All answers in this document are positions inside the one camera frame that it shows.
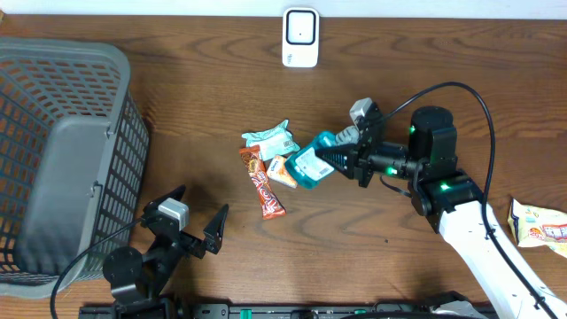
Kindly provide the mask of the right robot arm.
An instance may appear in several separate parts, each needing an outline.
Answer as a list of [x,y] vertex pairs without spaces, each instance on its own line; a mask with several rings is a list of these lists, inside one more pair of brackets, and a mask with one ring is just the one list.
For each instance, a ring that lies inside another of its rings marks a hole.
[[361,187],[373,175],[407,181],[414,209],[461,256],[500,318],[566,316],[565,302],[535,274],[482,202],[483,191],[457,167],[457,131],[447,109],[415,110],[407,145],[384,140],[376,105],[355,106],[351,116],[359,141],[319,149],[319,159]]

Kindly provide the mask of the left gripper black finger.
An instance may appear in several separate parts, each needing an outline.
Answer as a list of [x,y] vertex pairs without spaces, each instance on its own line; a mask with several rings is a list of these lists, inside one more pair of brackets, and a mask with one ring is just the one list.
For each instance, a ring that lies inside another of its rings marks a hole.
[[186,191],[186,186],[184,184],[178,186],[177,188],[173,189],[169,193],[154,199],[153,201],[149,202],[145,206],[145,212],[150,212],[151,210],[157,210],[159,205],[167,200],[168,198],[172,198],[174,200],[180,201],[183,198],[183,194]]
[[206,246],[222,246],[223,232],[228,212],[229,205],[225,204],[221,207],[214,218],[205,226],[203,232],[205,235],[204,243]]

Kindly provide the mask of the yellow snack package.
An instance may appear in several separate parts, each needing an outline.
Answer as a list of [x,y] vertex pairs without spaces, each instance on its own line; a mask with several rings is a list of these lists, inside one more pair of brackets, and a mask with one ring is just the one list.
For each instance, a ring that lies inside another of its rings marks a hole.
[[566,213],[512,199],[508,223],[519,247],[547,246],[566,257]]

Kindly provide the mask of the red chocolate bar wrapper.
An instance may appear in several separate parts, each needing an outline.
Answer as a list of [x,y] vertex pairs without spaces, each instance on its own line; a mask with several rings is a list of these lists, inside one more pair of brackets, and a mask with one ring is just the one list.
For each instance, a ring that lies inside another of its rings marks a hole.
[[245,164],[247,173],[258,193],[262,219],[270,220],[279,216],[286,215],[286,210],[273,192],[264,166],[264,161],[260,158],[260,147],[258,145],[245,147],[239,150],[241,160]]

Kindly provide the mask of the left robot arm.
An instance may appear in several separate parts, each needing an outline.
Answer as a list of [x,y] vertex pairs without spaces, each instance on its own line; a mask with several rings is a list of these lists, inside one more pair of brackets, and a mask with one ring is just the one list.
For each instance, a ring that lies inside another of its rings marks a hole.
[[183,258],[203,258],[221,250],[229,205],[221,207],[198,238],[183,229],[189,224],[190,209],[182,202],[186,187],[154,199],[143,209],[141,224],[155,236],[145,253],[124,246],[109,253],[103,274],[111,286],[112,318],[182,318],[186,307],[161,292]]

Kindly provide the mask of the orange tissue pack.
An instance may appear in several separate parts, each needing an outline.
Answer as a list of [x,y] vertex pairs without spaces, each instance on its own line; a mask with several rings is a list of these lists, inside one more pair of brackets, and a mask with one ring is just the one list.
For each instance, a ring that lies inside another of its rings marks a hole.
[[276,155],[269,164],[267,174],[270,180],[274,180],[278,183],[286,185],[290,188],[295,189],[298,183],[295,179],[288,173],[285,168],[285,161],[287,159],[281,155]]

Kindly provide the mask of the grey plastic shopping basket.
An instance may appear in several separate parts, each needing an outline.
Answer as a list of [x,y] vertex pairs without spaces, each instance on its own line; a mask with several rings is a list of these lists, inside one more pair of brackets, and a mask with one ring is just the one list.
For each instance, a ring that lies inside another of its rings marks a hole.
[[1,293],[101,277],[128,243],[149,150],[130,65],[104,43],[1,41]]

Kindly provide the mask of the white barcode scanner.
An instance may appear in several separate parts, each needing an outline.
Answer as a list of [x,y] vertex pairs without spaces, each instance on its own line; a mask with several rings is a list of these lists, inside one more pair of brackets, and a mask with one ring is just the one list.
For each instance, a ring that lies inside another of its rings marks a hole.
[[318,63],[320,15],[313,8],[290,7],[283,13],[282,63],[312,68]]

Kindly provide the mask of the teal wet wipes pack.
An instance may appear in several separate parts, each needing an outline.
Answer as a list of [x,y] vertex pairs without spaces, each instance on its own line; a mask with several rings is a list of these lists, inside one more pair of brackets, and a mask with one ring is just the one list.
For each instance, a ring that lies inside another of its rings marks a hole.
[[241,135],[247,147],[258,145],[262,160],[271,160],[276,155],[298,152],[300,146],[294,141],[292,133],[287,129],[288,120],[284,120],[273,128],[261,132],[247,132]]

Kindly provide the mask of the blue liquid bottle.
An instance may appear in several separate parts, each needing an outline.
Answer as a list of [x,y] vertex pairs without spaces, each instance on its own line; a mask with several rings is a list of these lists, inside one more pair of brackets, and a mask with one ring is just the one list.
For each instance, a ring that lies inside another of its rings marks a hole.
[[343,144],[356,144],[360,137],[360,131],[354,125],[346,127],[336,135],[323,131],[305,148],[292,154],[285,161],[284,167],[299,186],[314,189],[320,181],[335,171],[331,165],[319,159],[315,152]]

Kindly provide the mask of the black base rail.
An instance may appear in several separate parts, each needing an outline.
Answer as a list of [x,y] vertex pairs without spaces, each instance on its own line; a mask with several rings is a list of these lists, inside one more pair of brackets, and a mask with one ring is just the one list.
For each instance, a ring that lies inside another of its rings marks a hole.
[[291,319],[345,318],[366,315],[369,318],[432,318],[450,315],[458,318],[494,318],[495,314],[475,309],[469,302],[457,300],[444,305],[416,306],[378,303],[374,306],[230,306],[227,304],[197,304],[190,306],[161,305],[144,310],[127,310],[119,306],[86,306],[79,309],[80,319],[104,318],[190,318],[190,319]]

